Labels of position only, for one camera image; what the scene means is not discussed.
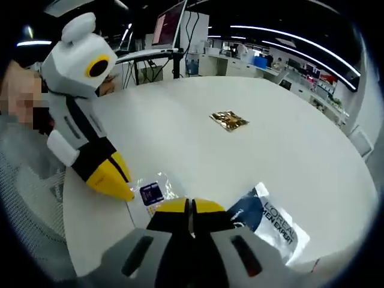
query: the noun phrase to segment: ceiling light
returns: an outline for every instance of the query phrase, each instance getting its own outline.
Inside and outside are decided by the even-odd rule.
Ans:
[[[284,49],[287,49],[287,50],[290,50],[290,51],[293,51],[297,54],[300,54],[304,57],[307,57],[308,59],[312,60],[313,62],[316,62],[318,64],[320,64],[321,66],[325,67],[326,69],[328,69],[329,71],[331,71],[332,73],[334,73],[336,76],[338,76],[341,80],[343,80],[346,84],[348,84],[353,90],[356,90],[356,87],[354,87],[351,83],[348,82],[347,79],[345,79],[342,75],[340,75],[339,73],[337,73],[335,70],[333,70],[332,68],[330,68],[329,66],[325,65],[324,63],[320,62],[319,60],[316,60],[314,59],[313,57],[311,56],[308,56],[307,54],[304,54],[302,52],[299,52],[295,49],[292,49],[292,48],[289,48],[289,47],[286,47],[286,46],[283,46],[283,45],[280,45],[280,44],[277,44],[277,43],[273,43],[273,42],[269,42],[269,41],[262,41],[264,43],[267,43],[267,44],[270,44],[270,45],[275,45],[277,47],[281,47],[281,48],[284,48]]]
[[[52,43],[52,41],[45,41],[45,40],[24,41],[24,42],[19,42],[17,44],[17,47],[30,46],[30,45],[49,45],[51,43]]]
[[[121,41],[122,41],[122,42],[124,41],[125,36],[127,36],[127,33],[128,33],[128,29],[125,30],[124,35],[123,35],[122,38],[121,38]]]
[[[191,8],[191,7],[195,6],[195,5],[198,5],[198,4],[207,2],[207,1],[208,0],[197,0],[194,4],[189,5],[187,8]]]
[[[275,38],[275,39],[282,44],[288,45],[288,46],[293,47],[293,48],[297,48],[293,41],[288,41],[288,40],[281,39],[281,38]]]
[[[27,29],[28,29],[28,34],[29,34],[30,38],[32,39],[34,37],[34,34],[32,32],[32,28],[30,26],[28,26]]]
[[[350,68],[357,76],[360,77],[361,73],[355,68],[353,67],[352,65],[350,65],[347,61],[345,61],[343,58],[341,58],[340,56],[336,55],[334,52],[328,50],[327,48],[315,43],[315,42],[312,42],[308,39],[305,39],[305,38],[302,38],[300,36],[296,36],[296,35],[293,35],[291,33],[287,33],[287,32],[283,32],[283,31],[279,31],[279,30],[274,30],[274,29],[269,29],[269,28],[263,28],[263,27],[253,27],[253,26],[239,26],[239,25],[232,25],[231,28],[245,28],[245,29],[256,29],[256,30],[263,30],[263,31],[268,31],[268,32],[274,32],[274,33],[278,33],[278,34],[281,34],[281,35],[285,35],[285,36],[290,36],[292,38],[295,38],[295,39],[299,39],[301,41],[304,41],[308,44],[311,44],[313,46],[316,46],[317,48],[323,50],[324,52],[332,55],[333,57],[335,57],[336,59],[338,59],[340,62],[342,62],[345,66],[347,66],[348,68]]]
[[[128,10],[128,7],[123,2],[121,2],[120,0],[115,0],[115,3],[117,5],[119,5],[121,8]]]

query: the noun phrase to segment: person in background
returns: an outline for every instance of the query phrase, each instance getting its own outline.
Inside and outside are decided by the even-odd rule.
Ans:
[[[284,68],[284,63],[282,62],[281,58],[279,57],[276,62],[272,64],[272,68],[281,71]]]
[[[272,55],[267,55],[266,57],[266,66],[272,68],[272,63],[274,62],[274,58]]]

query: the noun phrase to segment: black ceiling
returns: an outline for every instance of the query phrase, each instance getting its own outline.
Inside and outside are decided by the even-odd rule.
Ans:
[[[65,15],[55,18],[42,13],[31,23],[34,38],[57,41],[61,29],[72,18],[93,11],[97,29],[110,38],[119,38],[128,23],[134,23],[135,36],[153,33],[157,16],[177,3],[177,0],[121,0],[129,9],[116,5],[114,0],[95,0]],[[209,15],[209,33],[224,38],[234,35],[247,38],[247,42],[261,44],[262,40],[278,43],[275,39],[292,40],[271,32],[252,29],[231,29],[231,25],[258,26],[288,32],[313,41],[357,65],[361,55],[359,41],[348,19],[309,0],[230,1],[209,0],[193,5],[188,10]],[[296,50],[308,54],[346,76],[350,71],[332,56],[303,41],[294,40]]]

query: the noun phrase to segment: gold wrapper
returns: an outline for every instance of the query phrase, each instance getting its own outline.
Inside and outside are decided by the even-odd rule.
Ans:
[[[248,121],[234,114],[231,110],[213,113],[209,117],[215,122],[219,123],[227,131],[233,131],[240,126],[249,123]]]

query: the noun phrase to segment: round table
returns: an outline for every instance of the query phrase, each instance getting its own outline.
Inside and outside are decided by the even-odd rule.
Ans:
[[[166,172],[189,197],[226,209],[263,182],[311,238],[298,263],[357,243],[373,216],[377,193],[348,138],[265,79],[157,82],[98,98],[94,109],[133,179]],[[250,123],[227,132],[209,118],[225,110]],[[72,169],[65,176],[64,227],[79,276],[134,229],[125,202],[93,192]]]

